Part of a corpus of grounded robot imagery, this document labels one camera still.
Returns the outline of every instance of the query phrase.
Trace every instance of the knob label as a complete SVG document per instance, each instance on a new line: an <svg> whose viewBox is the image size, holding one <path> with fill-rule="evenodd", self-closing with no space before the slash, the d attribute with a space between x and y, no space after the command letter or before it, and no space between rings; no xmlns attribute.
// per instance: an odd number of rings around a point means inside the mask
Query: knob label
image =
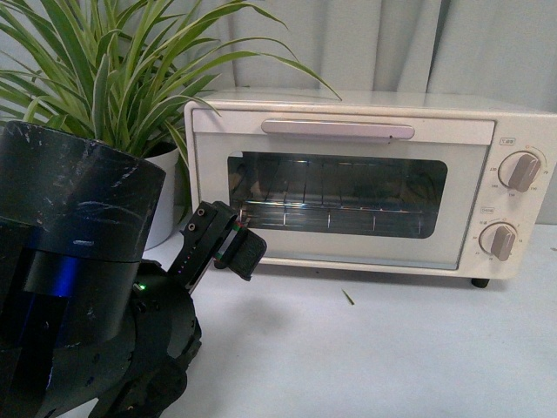
<svg viewBox="0 0 557 418"><path fill-rule="evenodd" d="M514 145L516 138L501 138L499 141L500 145Z"/></svg>

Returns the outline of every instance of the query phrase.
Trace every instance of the white toaster oven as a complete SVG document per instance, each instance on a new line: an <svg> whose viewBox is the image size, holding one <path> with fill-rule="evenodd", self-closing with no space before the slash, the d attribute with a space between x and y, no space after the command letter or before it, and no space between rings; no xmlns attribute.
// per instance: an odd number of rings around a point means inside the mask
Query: white toaster oven
<svg viewBox="0 0 557 418"><path fill-rule="evenodd" d="M192 202L222 200L264 263L517 273L557 159L557 115L459 95L223 91L185 107Z"/></svg>

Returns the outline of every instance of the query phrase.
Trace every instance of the oven window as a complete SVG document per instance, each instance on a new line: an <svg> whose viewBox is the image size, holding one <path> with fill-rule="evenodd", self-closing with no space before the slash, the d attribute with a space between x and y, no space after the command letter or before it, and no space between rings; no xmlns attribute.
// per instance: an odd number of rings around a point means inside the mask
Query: oven window
<svg viewBox="0 0 557 418"><path fill-rule="evenodd" d="M424 239L435 229L442 161L236 152L231 206L250 228Z"/></svg>

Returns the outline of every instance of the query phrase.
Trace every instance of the temperature knob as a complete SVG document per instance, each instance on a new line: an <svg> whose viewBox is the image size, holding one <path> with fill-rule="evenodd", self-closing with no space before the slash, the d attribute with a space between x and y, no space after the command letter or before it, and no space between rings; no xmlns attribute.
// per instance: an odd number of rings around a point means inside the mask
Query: temperature knob
<svg viewBox="0 0 557 418"><path fill-rule="evenodd" d="M503 185L518 192L525 192L534 182L541 168L540 159L531 152L509 155L499 167L499 179Z"/></svg>

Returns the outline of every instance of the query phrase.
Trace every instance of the white table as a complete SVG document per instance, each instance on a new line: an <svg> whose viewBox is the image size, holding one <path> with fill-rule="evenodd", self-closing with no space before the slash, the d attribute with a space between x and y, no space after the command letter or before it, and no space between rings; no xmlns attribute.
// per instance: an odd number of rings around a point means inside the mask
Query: white table
<svg viewBox="0 0 557 418"><path fill-rule="evenodd" d="M168 267L179 245L145 256ZM556 267L557 226L536 226L520 275L486 289L276 266L247 283L211 269L193 293L203 346L162 417L554 418Z"/></svg>

